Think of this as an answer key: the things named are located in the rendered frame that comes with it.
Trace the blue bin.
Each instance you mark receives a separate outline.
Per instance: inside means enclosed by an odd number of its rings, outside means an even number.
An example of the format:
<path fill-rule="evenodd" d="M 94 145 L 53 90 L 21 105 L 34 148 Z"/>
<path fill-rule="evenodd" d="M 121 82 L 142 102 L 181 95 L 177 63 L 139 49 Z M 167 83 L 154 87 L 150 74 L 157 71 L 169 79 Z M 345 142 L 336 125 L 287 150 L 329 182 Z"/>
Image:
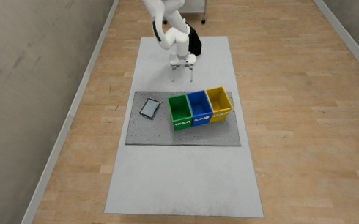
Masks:
<path fill-rule="evenodd" d="M 193 114 L 192 127 L 208 124 L 213 111 L 205 90 L 187 93 L 186 96 Z"/>

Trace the yellow recycle bin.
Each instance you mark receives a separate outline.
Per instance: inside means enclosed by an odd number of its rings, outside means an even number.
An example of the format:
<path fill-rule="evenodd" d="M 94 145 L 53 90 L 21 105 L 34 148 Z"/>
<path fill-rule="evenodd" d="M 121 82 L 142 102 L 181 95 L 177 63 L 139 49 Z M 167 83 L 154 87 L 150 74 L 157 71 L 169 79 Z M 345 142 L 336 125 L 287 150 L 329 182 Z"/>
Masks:
<path fill-rule="evenodd" d="M 209 123 L 224 120 L 230 110 L 233 109 L 224 87 L 219 86 L 211 89 L 205 89 L 205 92 L 213 111 Z"/>

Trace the green bin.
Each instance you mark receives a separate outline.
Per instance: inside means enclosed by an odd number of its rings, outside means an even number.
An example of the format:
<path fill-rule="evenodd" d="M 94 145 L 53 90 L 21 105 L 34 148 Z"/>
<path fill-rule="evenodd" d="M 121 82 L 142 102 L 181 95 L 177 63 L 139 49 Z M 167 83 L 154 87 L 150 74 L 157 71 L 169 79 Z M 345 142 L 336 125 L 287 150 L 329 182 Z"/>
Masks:
<path fill-rule="evenodd" d="M 193 114 L 186 94 L 167 97 L 174 131 L 191 127 Z"/>

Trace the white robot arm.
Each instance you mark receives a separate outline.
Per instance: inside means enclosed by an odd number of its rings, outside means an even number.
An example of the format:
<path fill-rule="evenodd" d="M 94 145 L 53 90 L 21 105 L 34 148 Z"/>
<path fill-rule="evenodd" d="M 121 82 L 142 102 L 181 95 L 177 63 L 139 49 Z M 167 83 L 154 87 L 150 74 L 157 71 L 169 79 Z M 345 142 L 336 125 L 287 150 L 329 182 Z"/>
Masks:
<path fill-rule="evenodd" d="M 179 64 L 186 64 L 190 27 L 185 24 L 177 11 L 183 6 L 185 0 L 142 0 L 152 18 L 152 31 L 158 44 L 164 50 L 169 50 L 176 43 L 177 58 Z M 165 11 L 164 11 L 165 10 Z M 170 23 L 170 28 L 165 34 L 162 30 L 163 16 Z"/>

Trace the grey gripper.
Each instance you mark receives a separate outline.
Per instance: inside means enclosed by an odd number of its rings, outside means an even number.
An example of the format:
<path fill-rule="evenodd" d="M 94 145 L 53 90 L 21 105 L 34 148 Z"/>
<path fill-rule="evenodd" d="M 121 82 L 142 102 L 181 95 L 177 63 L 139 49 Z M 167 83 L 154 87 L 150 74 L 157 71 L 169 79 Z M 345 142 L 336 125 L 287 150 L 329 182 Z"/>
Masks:
<path fill-rule="evenodd" d="M 180 65 L 177 55 L 170 55 L 169 64 L 172 67 L 172 79 L 171 79 L 172 82 L 174 82 L 174 70 L 176 69 L 176 67 L 189 67 L 189 70 L 191 70 L 190 82 L 193 82 L 193 67 L 195 66 L 196 63 L 196 56 L 194 54 L 190 54 L 186 58 L 186 61 L 188 61 L 186 65 Z"/>

